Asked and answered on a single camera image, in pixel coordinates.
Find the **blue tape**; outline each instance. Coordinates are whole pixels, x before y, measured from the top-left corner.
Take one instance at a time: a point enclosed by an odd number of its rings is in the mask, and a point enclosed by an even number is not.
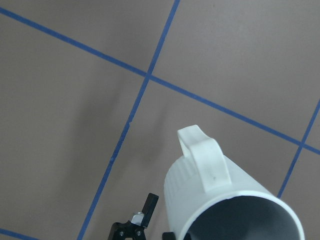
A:
[[[17,232],[9,231],[0,228],[0,234],[7,235],[16,239],[22,239],[22,240],[39,240],[37,238],[31,237],[31,236],[26,236]]]
[[[42,26],[42,25],[40,25],[40,24],[38,24],[38,23],[36,23],[34,21],[31,21],[31,20],[29,20],[27,18],[24,18],[24,17],[20,16],[20,15],[17,15],[17,14],[15,14],[15,13],[13,13],[11,11],[8,11],[8,10],[2,8],[2,7],[0,7],[0,13],[3,14],[3,15],[6,15],[7,17],[10,17],[10,18],[12,18],[14,20],[17,20],[20,23],[26,24],[26,25],[34,28],[34,29],[37,29],[37,30],[39,30],[39,31],[41,31],[41,32],[43,32],[45,34],[48,34],[48,35],[50,35],[50,36],[52,36],[54,38],[60,39],[61,41],[64,41],[64,42],[66,42],[68,44],[71,44],[71,45],[73,45],[73,46],[75,46],[75,47],[77,47],[79,49],[82,49],[82,50],[84,50],[84,51],[86,51],[86,52],[88,52],[90,54],[93,54],[93,55],[95,55],[95,56],[97,56],[99,58],[107,60],[108,62],[113,63],[113,64],[115,64],[115,65],[117,65],[119,67],[127,69],[127,70],[129,70],[129,71],[131,71],[131,72],[133,72],[135,74],[138,74],[138,75],[143,76],[143,77],[146,76],[146,73],[144,71],[142,71],[142,70],[140,70],[140,69],[138,69],[138,68],[136,68],[134,66],[131,66],[131,65],[129,65],[129,64],[123,62],[123,61],[120,61],[120,60],[118,60],[118,59],[116,59],[116,58],[114,58],[112,56],[109,56],[107,54],[104,54],[104,53],[102,53],[102,52],[100,52],[100,51],[98,51],[98,50],[96,50],[96,49],[94,49],[92,47],[89,47],[89,46],[87,46],[87,45],[85,45],[85,44],[83,44],[83,43],[81,43],[79,41],[76,41],[76,40],[74,40],[74,39],[72,39],[70,37],[62,35],[62,34],[56,32],[56,31],[54,31],[54,30],[52,30],[50,28]]]
[[[153,72],[153,70],[155,68],[156,63],[157,63],[160,51],[161,51],[161,49],[162,49],[162,47],[164,45],[164,41],[166,39],[166,36],[168,34],[168,31],[169,31],[169,28],[170,28],[171,23],[173,21],[175,12],[177,11],[179,2],[180,2],[180,0],[175,0],[174,3],[173,3],[173,6],[172,6],[171,11],[170,11],[170,14],[168,16],[168,19],[167,19],[165,25],[164,25],[164,28],[163,28],[163,31],[161,33],[160,39],[159,39],[158,44],[156,46],[156,49],[154,51],[154,54],[153,54],[152,60],[150,62],[147,74],[146,74],[146,76],[145,76],[145,78],[143,80],[143,83],[142,83],[142,86],[141,86],[140,91],[138,93],[138,96],[135,99],[135,102],[133,104],[132,110],[131,110],[131,112],[129,114],[129,117],[128,117],[126,123],[125,123],[125,126],[124,126],[124,128],[122,130],[120,139],[118,140],[118,143],[117,143],[117,145],[116,145],[116,147],[115,147],[115,149],[113,151],[112,157],[111,157],[111,159],[110,159],[110,161],[108,163],[108,166],[107,166],[107,168],[106,168],[106,170],[104,172],[104,175],[102,177],[100,185],[99,185],[99,187],[98,187],[98,189],[96,191],[96,194],[95,194],[95,196],[93,198],[93,201],[91,203],[89,211],[88,211],[88,213],[87,213],[87,215],[85,217],[85,220],[84,220],[84,222],[82,224],[82,227],[81,227],[80,232],[78,234],[77,240],[82,240],[84,235],[85,235],[85,233],[86,233],[86,230],[88,228],[88,225],[90,223],[92,215],[93,215],[93,213],[94,213],[94,211],[96,209],[96,206],[97,206],[98,201],[100,199],[100,196],[102,194],[102,191],[103,191],[103,189],[104,189],[104,187],[105,187],[105,185],[107,183],[107,180],[109,178],[109,175],[110,175],[110,172],[112,170],[113,164],[115,163],[116,158],[118,156],[118,153],[119,153],[119,151],[120,151],[120,149],[122,147],[122,144],[123,144],[123,142],[124,142],[124,140],[125,140],[125,138],[127,136],[127,133],[129,131],[129,128],[130,128],[130,123],[133,121],[133,119],[135,117],[135,114],[136,114],[137,109],[138,109],[138,107],[140,105],[141,99],[142,99],[142,97],[144,95],[144,92],[145,92],[145,90],[147,88],[150,76],[151,76],[151,74],[152,74],[152,72]]]
[[[297,149],[297,151],[296,151],[296,153],[295,153],[295,155],[294,155],[294,158],[293,158],[293,160],[292,160],[292,162],[291,162],[291,164],[290,164],[289,170],[288,170],[288,172],[286,173],[286,176],[285,176],[285,178],[284,178],[284,180],[283,180],[283,183],[282,183],[281,188],[280,188],[280,190],[279,190],[279,193],[278,193],[278,195],[277,195],[278,198],[281,198],[282,194],[283,194],[284,191],[285,191],[285,188],[286,188],[286,186],[287,186],[287,184],[288,184],[288,181],[289,181],[289,179],[290,179],[290,176],[291,176],[291,174],[292,174],[292,172],[293,172],[293,170],[294,170],[294,168],[295,168],[295,165],[296,165],[296,163],[297,163],[297,161],[298,161],[298,159],[299,159],[299,156],[300,156],[300,154],[301,154],[302,148],[303,148],[303,146],[305,145],[305,142],[306,142],[306,140],[307,140],[307,138],[308,138],[308,135],[309,135],[309,133],[310,133],[310,131],[311,131],[311,128],[312,128],[312,126],[313,126],[314,123],[315,123],[315,120],[316,120],[316,117],[317,117],[317,115],[318,115],[319,109],[320,109],[320,99],[319,99],[319,101],[318,101],[318,104],[317,104],[316,107],[315,107],[315,110],[314,110],[314,112],[313,112],[313,114],[312,114],[312,117],[311,117],[311,119],[310,119],[310,122],[309,122],[309,124],[308,124],[308,127],[307,127],[306,130],[305,130],[305,133],[304,133],[304,135],[303,135],[302,141],[301,141],[301,143],[300,143],[300,145],[299,145],[299,147],[298,147],[298,149]]]
[[[320,155],[320,150],[319,149],[316,149],[314,148],[313,146],[310,146],[310,145],[307,145],[307,144],[304,144],[303,147],[311,152],[314,152],[315,154],[318,154]]]
[[[228,115],[230,115],[232,117],[240,119],[240,120],[242,120],[242,121],[244,121],[244,122],[246,122],[246,123],[248,123],[250,125],[253,125],[253,126],[255,126],[255,127],[259,128],[259,129],[262,129],[262,130],[264,130],[264,131],[266,131],[268,133],[276,135],[276,136],[278,136],[278,137],[280,137],[280,138],[282,138],[284,140],[287,140],[287,141],[289,141],[289,142],[291,142],[293,144],[296,144],[296,145],[300,145],[301,144],[300,141],[298,141],[298,140],[296,140],[296,139],[294,139],[294,138],[292,138],[292,137],[290,137],[290,136],[288,136],[288,135],[286,135],[286,134],[284,134],[282,132],[274,130],[274,129],[266,126],[266,125],[263,125],[262,123],[259,123],[259,122],[255,121],[255,120],[252,120],[252,119],[250,119],[250,118],[248,118],[246,116],[243,116],[243,115],[241,115],[241,114],[239,114],[239,113],[237,113],[235,111],[232,111],[232,110],[230,110],[228,108],[225,108],[225,107],[223,107],[223,106],[221,106],[221,105],[219,105],[219,104],[217,104],[217,103],[215,103],[213,101],[205,99],[204,97],[196,95],[196,94],[194,94],[194,93],[192,93],[190,91],[187,91],[187,90],[185,90],[185,89],[183,89],[183,88],[181,88],[179,86],[173,85],[172,83],[169,83],[169,82],[167,82],[165,80],[162,80],[162,79],[160,79],[160,78],[158,78],[156,76],[152,75],[150,77],[150,80],[152,80],[152,81],[154,81],[154,82],[156,82],[156,83],[158,83],[160,85],[163,85],[163,86],[165,86],[165,87],[167,87],[169,89],[172,89],[172,90],[174,90],[174,91],[176,91],[176,92],[178,92],[180,94],[188,96],[189,98],[197,100],[200,103],[206,104],[206,105],[208,105],[208,106],[210,106],[210,107],[212,107],[214,109],[217,109],[217,110],[219,110],[221,112],[224,112],[224,113],[226,113],[226,114],[228,114]]]

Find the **gray floor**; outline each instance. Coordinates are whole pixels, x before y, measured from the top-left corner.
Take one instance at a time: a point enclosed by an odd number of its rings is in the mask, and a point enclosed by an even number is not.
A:
[[[160,240],[193,124],[275,195],[297,160],[281,199],[319,238],[320,1],[177,3],[0,0],[1,240],[104,240],[149,192]]]

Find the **white plastic cup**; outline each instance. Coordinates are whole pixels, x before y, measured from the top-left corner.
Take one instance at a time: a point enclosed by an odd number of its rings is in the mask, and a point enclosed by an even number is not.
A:
[[[197,126],[178,131],[183,156],[169,169],[164,197],[177,240],[304,240],[294,211],[223,155]]]

